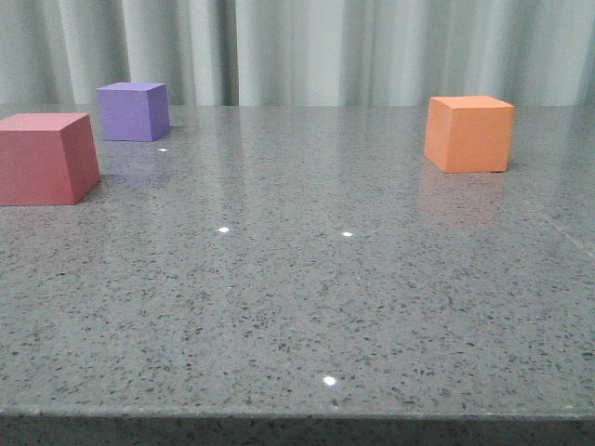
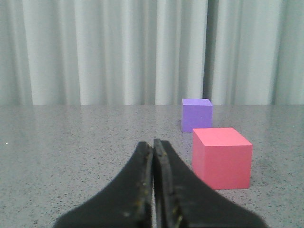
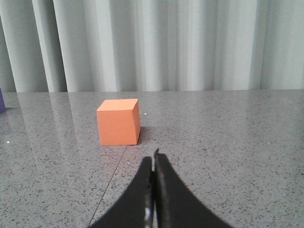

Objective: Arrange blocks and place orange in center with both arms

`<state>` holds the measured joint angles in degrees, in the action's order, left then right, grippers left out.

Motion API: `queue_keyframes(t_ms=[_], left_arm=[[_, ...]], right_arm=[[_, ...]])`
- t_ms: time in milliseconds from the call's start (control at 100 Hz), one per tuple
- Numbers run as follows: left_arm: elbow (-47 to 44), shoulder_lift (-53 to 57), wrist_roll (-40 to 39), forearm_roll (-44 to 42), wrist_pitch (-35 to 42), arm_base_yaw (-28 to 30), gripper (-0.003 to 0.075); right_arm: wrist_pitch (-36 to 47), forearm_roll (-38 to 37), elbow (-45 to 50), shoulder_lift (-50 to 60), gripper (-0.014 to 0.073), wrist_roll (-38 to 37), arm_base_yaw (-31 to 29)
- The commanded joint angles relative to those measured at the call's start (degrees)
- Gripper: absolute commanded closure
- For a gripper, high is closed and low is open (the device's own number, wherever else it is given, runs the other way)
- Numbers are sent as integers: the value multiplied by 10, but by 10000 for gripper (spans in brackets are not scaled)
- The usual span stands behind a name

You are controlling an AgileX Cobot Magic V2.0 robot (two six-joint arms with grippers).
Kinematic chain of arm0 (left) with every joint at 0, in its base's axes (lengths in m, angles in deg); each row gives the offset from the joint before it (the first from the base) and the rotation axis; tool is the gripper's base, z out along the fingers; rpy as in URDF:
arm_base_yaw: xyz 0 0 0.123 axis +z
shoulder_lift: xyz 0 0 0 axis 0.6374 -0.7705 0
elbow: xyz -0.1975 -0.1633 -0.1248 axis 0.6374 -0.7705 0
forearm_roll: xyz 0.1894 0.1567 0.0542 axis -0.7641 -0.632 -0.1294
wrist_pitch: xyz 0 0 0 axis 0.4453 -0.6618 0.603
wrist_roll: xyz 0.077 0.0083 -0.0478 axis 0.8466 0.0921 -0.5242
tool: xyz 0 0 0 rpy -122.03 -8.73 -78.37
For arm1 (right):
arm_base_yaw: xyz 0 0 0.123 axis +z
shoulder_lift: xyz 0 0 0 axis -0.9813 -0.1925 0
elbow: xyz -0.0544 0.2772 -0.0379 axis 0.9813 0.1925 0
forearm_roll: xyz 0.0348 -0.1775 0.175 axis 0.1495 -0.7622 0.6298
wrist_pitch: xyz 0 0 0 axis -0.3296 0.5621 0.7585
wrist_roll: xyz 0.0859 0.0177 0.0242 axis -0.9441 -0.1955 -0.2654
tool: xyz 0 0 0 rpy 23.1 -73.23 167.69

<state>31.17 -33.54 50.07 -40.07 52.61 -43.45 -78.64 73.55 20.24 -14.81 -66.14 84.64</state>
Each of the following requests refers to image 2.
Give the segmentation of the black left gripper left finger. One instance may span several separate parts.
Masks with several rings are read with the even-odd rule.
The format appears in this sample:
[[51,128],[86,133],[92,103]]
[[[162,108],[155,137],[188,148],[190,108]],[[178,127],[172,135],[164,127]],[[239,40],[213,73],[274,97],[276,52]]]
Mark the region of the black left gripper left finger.
[[150,228],[153,151],[137,147],[119,174],[81,206],[62,215],[56,228]]

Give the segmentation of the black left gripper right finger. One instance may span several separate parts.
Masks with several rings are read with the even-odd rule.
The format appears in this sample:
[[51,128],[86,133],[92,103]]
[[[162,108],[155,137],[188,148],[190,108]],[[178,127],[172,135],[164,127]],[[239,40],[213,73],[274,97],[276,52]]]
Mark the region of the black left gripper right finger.
[[201,181],[168,141],[154,140],[156,226],[159,228],[266,228],[255,213]]

